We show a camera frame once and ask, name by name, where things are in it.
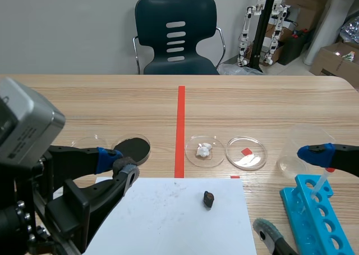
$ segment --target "white cotton ball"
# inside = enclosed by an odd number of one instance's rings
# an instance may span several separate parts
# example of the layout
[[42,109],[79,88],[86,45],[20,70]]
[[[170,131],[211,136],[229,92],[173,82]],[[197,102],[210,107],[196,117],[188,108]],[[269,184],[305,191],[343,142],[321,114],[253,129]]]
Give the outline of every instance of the white cotton ball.
[[212,149],[212,145],[209,144],[209,143],[203,143],[203,146],[204,146],[204,147],[207,147],[208,150],[211,150],[211,149]]
[[196,156],[201,156],[202,158],[209,156],[209,150],[207,147],[198,147]]

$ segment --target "black chair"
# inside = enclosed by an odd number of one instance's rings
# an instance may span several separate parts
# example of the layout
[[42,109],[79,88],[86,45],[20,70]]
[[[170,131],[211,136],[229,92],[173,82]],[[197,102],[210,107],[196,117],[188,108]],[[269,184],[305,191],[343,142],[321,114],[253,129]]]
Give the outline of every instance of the black chair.
[[[154,59],[144,68],[144,74],[218,74],[225,44],[217,28],[214,0],[139,0],[135,8],[138,36],[133,38],[137,72],[140,63],[136,39],[154,50]],[[199,41],[212,37],[218,30],[223,54],[215,67],[196,52]]]

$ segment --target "red paper square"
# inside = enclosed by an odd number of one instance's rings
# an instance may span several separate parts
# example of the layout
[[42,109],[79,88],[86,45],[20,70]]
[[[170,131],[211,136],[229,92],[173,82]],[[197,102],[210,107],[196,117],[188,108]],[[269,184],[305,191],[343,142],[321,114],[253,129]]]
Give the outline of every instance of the red paper square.
[[242,154],[245,156],[248,156],[250,154],[252,154],[253,152],[249,149],[249,148],[245,148],[242,150]]

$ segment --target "glass petri dish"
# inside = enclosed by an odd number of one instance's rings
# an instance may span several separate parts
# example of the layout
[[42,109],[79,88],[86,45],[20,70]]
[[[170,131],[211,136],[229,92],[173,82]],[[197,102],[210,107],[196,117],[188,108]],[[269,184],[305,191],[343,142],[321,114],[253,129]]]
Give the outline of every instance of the glass petri dish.
[[[197,149],[203,143],[212,145],[212,149],[209,151],[209,156],[202,158],[197,156]],[[186,156],[190,162],[198,167],[211,168],[215,167],[224,160],[225,149],[223,144],[216,138],[216,136],[196,135],[192,136],[186,144]]]
[[105,139],[102,139],[98,137],[97,134],[94,134],[93,136],[84,137],[78,140],[74,140],[71,143],[72,147],[76,148],[96,148],[96,147],[103,147],[103,148],[109,148],[109,144]]
[[150,157],[151,144],[146,136],[126,134],[112,144],[112,149],[120,151],[124,157],[131,157],[137,165],[141,165]]
[[225,154],[231,164],[247,171],[262,168],[267,160],[264,146],[258,140],[246,136],[231,139],[227,143]]

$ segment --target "white sink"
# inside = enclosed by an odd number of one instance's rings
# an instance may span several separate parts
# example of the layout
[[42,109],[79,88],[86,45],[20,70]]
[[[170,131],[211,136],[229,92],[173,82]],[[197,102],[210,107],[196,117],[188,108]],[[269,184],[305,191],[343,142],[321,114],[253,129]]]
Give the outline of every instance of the white sink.
[[353,2],[354,0],[330,0],[330,7],[325,15],[325,19],[323,23],[321,23],[304,58],[306,65],[311,66],[313,64],[321,47],[331,45],[335,42]]

